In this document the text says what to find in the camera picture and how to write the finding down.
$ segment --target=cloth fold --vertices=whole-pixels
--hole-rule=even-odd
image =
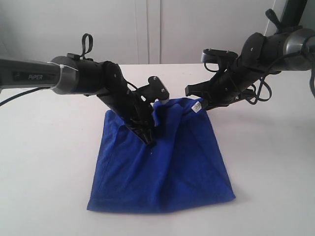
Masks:
[[[207,113],[191,109],[197,101],[154,104],[154,147],[106,112],[87,210],[164,213],[233,200]]]

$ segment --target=blue cloth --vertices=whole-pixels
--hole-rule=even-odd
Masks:
[[[87,209],[164,213],[233,200],[207,113],[191,109],[196,101],[154,104],[155,147],[108,111]]]

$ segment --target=piper logo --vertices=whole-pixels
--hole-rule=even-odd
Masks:
[[[43,75],[29,75],[29,80],[42,80],[43,79]]]

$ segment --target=white table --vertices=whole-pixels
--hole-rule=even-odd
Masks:
[[[171,97],[209,79],[201,64],[124,65]],[[310,72],[268,77],[269,102],[209,111],[236,200],[163,215],[86,211],[108,109],[96,97],[39,91],[0,108],[1,236],[315,234],[315,99]],[[0,100],[21,92],[2,91]]]

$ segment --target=clothing tag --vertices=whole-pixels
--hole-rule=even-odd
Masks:
[[[201,103],[200,103],[200,102],[196,102],[196,103],[191,107],[191,109],[192,109],[195,113],[199,112],[199,111],[201,110]]]

